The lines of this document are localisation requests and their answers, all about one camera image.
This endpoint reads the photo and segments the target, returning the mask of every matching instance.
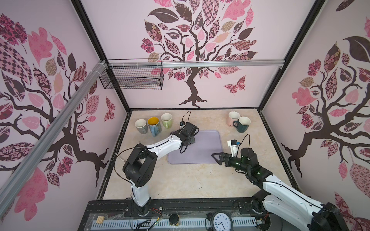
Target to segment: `butterfly decoration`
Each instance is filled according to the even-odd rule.
[[[107,121],[109,119],[114,119],[114,109],[115,109],[115,105],[113,103],[111,103],[110,99],[108,99],[108,97],[105,97],[105,101],[107,102],[107,106],[108,106],[108,112],[105,114],[104,116],[104,121]]]
[[[239,81],[236,83],[236,85],[234,84],[227,84],[225,85],[224,87],[228,90],[230,90],[231,93],[233,93],[235,95],[235,93],[239,90],[245,90],[245,75],[243,77],[241,77],[239,79]]]

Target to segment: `clock face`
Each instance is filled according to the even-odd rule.
[[[215,231],[230,231],[232,228],[232,221],[228,215],[219,212],[213,217],[213,229]]]

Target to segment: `marble countertop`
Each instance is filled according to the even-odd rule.
[[[138,143],[149,145],[168,137],[171,131],[179,128],[179,122],[187,111],[133,111],[120,152],[134,147]],[[230,111],[232,110],[192,110],[189,122],[200,130],[217,130],[221,137],[223,152],[226,153],[230,153],[230,148],[227,146],[228,140],[236,139],[241,142],[244,136],[249,133],[251,136],[250,147],[257,154],[259,164],[273,172],[284,183],[290,185],[258,111],[256,109],[234,110],[241,116],[249,117],[252,121],[245,133],[239,133],[234,127],[231,128],[226,125],[226,119]],[[134,125],[136,120],[148,120],[153,116],[161,118],[164,113],[172,115],[173,126],[166,129],[161,122],[162,132],[157,137],[153,137],[150,132],[143,135],[136,130]],[[243,142],[241,148],[247,147],[246,141]],[[125,177],[122,171],[123,160],[128,158],[131,151],[122,153],[115,163],[117,172],[123,177]],[[257,186],[250,183],[243,174],[236,173],[233,168],[220,166],[217,163],[169,164],[167,157],[157,160],[152,178],[148,184],[151,198],[251,197],[259,191]],[[112,171],[103,199],[125,199],[130,197],[131,193],[130,184]]]

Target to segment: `mug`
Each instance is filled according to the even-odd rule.
[[[172,127],[172,115],[170,113],[164,113],[161,116],[161,120],[162,120],[163,126],[165,128],[168,129],[168,128]]]
[[[229,117],[226,120],[226,124],[232,127],[232,123],[240,118],[240,114],[237,112],[229,112]]]
[[[234,127],[238,130],[238,132],[243,133],[247,131],[250,125],[250,119],[248,117],[242,116],[239,118],[239,121],[233,122]]]
[[[141,133],[141,134],[146,134],[148,132],[148,125],[147,121],[144,119],[139,119],[135,122],[135,127],[136,129]]]
[[[148,120],[149,129],[152,132],[152,136],[157,136],[161,133],[161,123],[157,117],[152,117]]]

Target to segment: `wire basket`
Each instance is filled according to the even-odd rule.
[[[160,59],[113,64],[100,75],[104,89],[162,89],[163,67]]]

